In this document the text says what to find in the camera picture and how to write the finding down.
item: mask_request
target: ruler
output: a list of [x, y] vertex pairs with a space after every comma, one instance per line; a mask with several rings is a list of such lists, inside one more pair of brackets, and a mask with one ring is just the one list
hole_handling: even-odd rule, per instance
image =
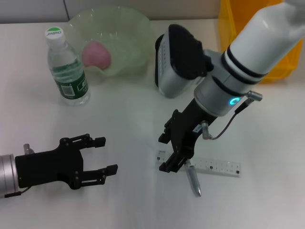
[[[166, 162], [172, 153], [164, 150], [159, 150], [157, 154], [157, 164]], [[195, 167], [198, 173], [207, 173], [227, 177], [240, 177], [242, 170], [241, 164], [237, 162], [221, 161], [215, 159], [206, 159], [202, 157], [193, 156], [191, 164]]]

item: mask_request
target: bottle cap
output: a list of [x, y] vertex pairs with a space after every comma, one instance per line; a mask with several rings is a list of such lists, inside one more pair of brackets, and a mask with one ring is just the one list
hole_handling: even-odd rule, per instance
[[50, 47], [62, 46], [66, 41], [66, 37], [60, 27], [51, 27], [47, 29], [45, 36], [47, 38], [47, 44]]

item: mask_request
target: yellow container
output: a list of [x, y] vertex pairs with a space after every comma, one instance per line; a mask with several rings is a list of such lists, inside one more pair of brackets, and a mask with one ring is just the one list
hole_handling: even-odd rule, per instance
[[[282, 0], [221, 0], [218, 31], [222, 52], [231, 44], [252, 16], [261, 8]], [[288, 77], [296, 69], [302, 49], [301, 40], [263, 79], [264, 83]]]

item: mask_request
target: table surface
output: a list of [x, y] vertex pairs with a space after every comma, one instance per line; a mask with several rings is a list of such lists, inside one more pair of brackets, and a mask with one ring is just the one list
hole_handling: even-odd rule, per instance
[[[204, 48], [219, 50], [217, 20], [152, 21], [157, 35], [185, 26]], [[83, 150], [84, 169], [118, 164], [104, 186], [70, 190], [62, 182], [32, 187], [0, 200], [5, 229], [257, 229], [305, 227], [305, 52], [284, 81], [259, 85], [253, 103], [217, 141], [198, 139], [195, 155], [240, 162], [242, 177], [199, 174], [202, 197], [185, 172], [163, 173], [156, 152], [174, 109], [193, 98], [189, 89], [164, 98], [154, 85], [154, 63], [142, 76], [103, 79], [87, 74], [90, 101], [66, 107], [47, 65], [44, 31], [64, 23], [0, 25], [0, 154], [57, 147], [62, 137], [106, 137], [103, 148]], [[232, 113], [210, 128], [216, 135]]]

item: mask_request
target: water bottle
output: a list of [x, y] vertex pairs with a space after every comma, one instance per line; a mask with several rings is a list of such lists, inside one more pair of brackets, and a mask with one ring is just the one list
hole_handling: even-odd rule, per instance
[[71, 106], [85, 104], [90, 98], [84, 67], [77, 52], [67, 43], [60, 27], [45, 32], [49, 69], [64, 98]]

